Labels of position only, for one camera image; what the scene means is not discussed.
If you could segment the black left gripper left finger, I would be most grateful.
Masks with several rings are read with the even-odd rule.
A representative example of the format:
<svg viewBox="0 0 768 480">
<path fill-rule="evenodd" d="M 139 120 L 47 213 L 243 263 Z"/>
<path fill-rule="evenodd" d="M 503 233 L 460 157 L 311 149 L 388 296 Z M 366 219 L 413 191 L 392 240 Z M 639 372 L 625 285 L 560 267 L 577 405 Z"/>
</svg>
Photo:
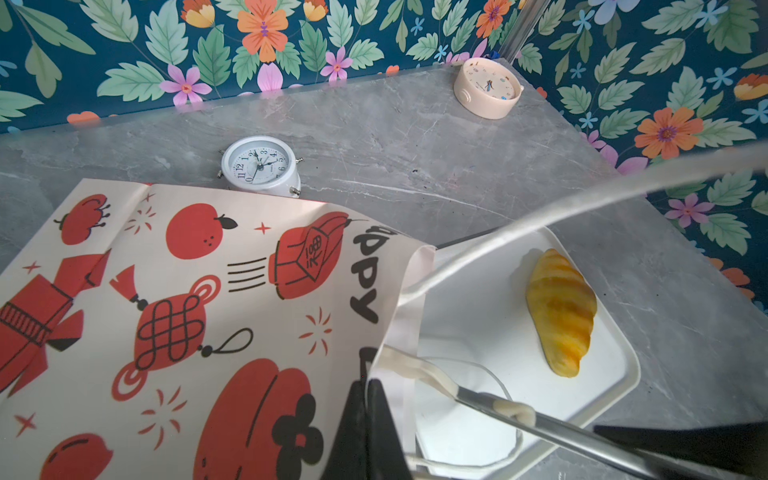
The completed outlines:
<svg viewBox="0 0 768 480">
<path fill-rule="evenodd" d="M 352 383 L 321 478 L 412 480 L 379 380 Z"/>
</svg>

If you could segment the red white paper bag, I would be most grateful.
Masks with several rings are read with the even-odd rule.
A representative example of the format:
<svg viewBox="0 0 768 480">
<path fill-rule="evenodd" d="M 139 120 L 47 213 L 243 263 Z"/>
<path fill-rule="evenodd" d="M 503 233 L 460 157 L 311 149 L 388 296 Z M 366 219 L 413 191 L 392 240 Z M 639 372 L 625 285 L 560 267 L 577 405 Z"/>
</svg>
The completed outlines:
<svg viewBox="0 0 768 480">
<path fill-rule="evenodd" d="M 321 479 L 352 383 L 377 379 L 413 478 L 443 477 L 422 382 L 374 365 L 426 360 L 433 288 L 562 219 L 766 165 L 765 143 L 695 155 L 443 249 L 331 203 L 85 179 L 1 276 L 1 475 Z"/>
</svg>

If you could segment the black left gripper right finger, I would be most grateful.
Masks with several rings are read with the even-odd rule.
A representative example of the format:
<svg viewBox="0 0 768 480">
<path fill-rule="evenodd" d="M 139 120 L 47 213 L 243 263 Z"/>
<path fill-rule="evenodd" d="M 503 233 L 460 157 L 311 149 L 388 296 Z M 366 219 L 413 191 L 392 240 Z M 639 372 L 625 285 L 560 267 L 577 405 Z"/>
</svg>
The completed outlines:
<svg viewBox="0 0 768 480">
<path fill-rule="evenodd" d="M 767 477 L 765 422 L 687 430 L 596 425 L 593 432 L 625 447 L 756 479 Z"/>
</svg>

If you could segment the yellow fake croissant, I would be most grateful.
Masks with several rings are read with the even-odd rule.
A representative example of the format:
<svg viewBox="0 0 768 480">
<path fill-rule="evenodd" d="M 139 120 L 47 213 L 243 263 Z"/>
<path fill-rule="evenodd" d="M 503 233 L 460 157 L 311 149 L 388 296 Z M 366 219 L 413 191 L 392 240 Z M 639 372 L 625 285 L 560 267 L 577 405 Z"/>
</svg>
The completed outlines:
<svg viewBox="0 0 768 480">
<path fill-rule="evenodd" d="M 551 370 L 576 377 L 590 348 L 598 310 L 592 288 L 565 256 L 549 249 L 534 266 L 526 303 Z"/>
</svg>

